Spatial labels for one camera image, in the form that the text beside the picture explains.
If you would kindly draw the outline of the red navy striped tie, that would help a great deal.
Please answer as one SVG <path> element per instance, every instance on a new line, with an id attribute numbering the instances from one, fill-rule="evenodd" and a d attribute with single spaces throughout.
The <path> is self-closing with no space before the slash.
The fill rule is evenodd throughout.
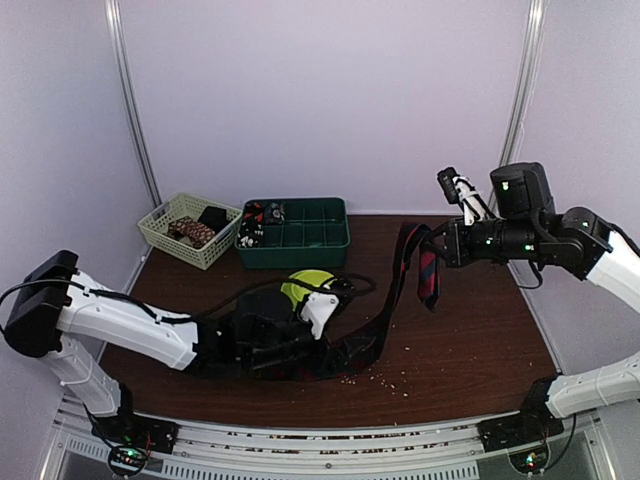
<path id="1" fill-rule="evenodd" d="M 440 297 L 439 259 L 423 248 L 433 228 L 426 224 L 405 223 L 401 226 L 392 262 L 392 278 L 380 312 L 351 333 L 328 343 L 327 350 L 297 363 L 254 370 L 261 380 L 316 381 L 354 375 L 374 365 L 381 357 L 391 320 L 399 303 L 415 253 L 418 258 L 417 296 L 421 304 L 434 311 Z"/>

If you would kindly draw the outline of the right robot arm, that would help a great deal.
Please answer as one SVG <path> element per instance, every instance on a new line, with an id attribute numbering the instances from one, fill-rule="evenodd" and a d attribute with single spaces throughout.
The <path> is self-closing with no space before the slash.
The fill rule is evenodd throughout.
<path id="1" fill-rule="evenodd" d="M 585 207 L 563 213 L 555 209 L 545 169 L 538 162 L 520 162 L 494 169 L 490 180 L 498 210 L 488 204 L 454 168 L 437 174 L 447 202 L 461 208 L 426 238 L 426 247 L 450 268 L 488 260 L 507 264 L 526 261 L 536 278 L 547 266 L 559 267 L 639 308 L 639 248 L 616 224 Z M 551 418 L 571 415 L 636 399 L 639 356 L 574 375 L 536 381 L 513 419 L 519 440 L 535 440 Z"/>

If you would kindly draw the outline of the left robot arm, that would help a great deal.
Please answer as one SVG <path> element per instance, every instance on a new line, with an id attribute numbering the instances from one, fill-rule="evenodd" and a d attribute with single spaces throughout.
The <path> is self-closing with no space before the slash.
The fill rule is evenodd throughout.
<path id="1" fill-rule="evenodd" d="M 235 378 L 322 352 L 325 326 L 341 303 L 335 278 L 315 285 L 293 276 L 240 291 L 229 300 L 234 310 L 221 317 L 177 313 L 104 287 L 77 260 L 61 250 L 3 292 L 14 301 L 1 332 L 11 349 L 47 365 L 123 444 L 143 436 L 143 421 L 128 388 L 97 365 L 78 336 L 194 376 Z"/>

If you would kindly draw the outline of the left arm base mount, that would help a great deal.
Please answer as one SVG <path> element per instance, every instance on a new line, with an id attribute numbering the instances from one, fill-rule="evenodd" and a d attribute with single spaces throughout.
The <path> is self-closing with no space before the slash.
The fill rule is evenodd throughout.
<path id="1" fill-rule="evenodd" d="M 171 454 L 179 433 L 175 422 L 132 414 L 96 417 L 87 414 L 92 434 L 111 445 L 133 446 L 144 451 Z"/>

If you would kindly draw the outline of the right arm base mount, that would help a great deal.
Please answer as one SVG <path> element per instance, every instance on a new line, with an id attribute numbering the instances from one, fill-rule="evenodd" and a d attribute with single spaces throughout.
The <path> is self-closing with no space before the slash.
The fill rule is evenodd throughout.
<path id="1" fill-rule="evenodd" d="M 563 420 L 554 417 L 546 406 L 555 379 L 556 376 L 550 376 L 534 381 L 517 413 L 477 424 L 485 452 L 542 441 L 564 432 Z"/>

